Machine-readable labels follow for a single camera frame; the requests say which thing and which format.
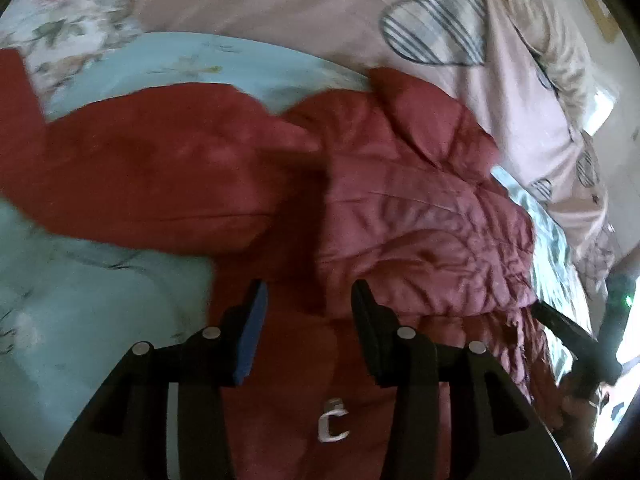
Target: floral bedding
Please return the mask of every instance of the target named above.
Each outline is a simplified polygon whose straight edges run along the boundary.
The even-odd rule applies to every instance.
[[[130,0],[12,0],[0,48],[16,47],[43,104],[71,76],[141,33]]]

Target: red garment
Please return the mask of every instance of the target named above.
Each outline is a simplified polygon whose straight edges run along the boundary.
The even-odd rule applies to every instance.
[[[559,397],[527,308],[533,230],[491,176],[498,150],[437,87],[391,69],[282,117],[231,86],[182,84],[45,125],[14,51],[0,52],[0,187],[52,232],[216,257],[213,319],[270,286],[254,370],[225,393],[240,479],[375,479],[392,390],[367,375],[350,288],[434,341],[485,341],[549,425]],[[440,475],[448,468],[442,394]],[[324,402],[350,436],[318,444]]]

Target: pink bedsheet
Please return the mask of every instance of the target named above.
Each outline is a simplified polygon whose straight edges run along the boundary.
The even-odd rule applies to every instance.
[[[604,220],[606,192],[580,133],[571,132],[552,89],[501,0],[486,1],[486,59],[429,66],[396,54],[380,19],[400,0],[134,0],[146,30],[211,32],[279,44],[363,71],[385,65],[426,79],[469,107],[497,141],[501,165],[545,203],[578,256]]]

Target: heart pattern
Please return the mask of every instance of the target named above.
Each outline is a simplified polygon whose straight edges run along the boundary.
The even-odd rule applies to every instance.
[[[486,0],[399,0],[380,29],[398,56],[431,65],[484,64]]]
[[[575,165],[575,171],[578,175],[580,184],[584,187],[595,187],[600,183],[600,175],[594,161],[594,154],[590,150],[585,149]]]
[[[553,187],[551,186],[551,181],[548,178],[540,178],[533,182],[529,187],[527,187],[527,191],[529,191],[532,197],[543,206],[546,206],[551,202]]]
[[[546,71],[544,68],[540,66],[540,63],[536,61],[536,73],[538,74],[538,81],[540,84],[547,90],[552,90],[554,85],[549,79],[549,76],[546,75]]]

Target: quilted fabric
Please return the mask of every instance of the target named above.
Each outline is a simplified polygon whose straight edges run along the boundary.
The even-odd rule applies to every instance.
[[[437,342],[484,341],[558,425],[545,337],[527,308],[530,219],[490,176],[494,141],[440,89],[376,69],[373,92],[327,91],[274,117],[230,86],[183,84],[47,126],[15,52],[0,51],[0,73],[0,189],[25,213],[60,234],[215,256],[212,320],[251,278],[269,283],[254,369],[225,393],[238,478],[379,476],[394,392],[364,367],[356,278]],[[322,446],[318,416],[332,397],[351,434]],[[447,399],[444,384],[441,478]]]

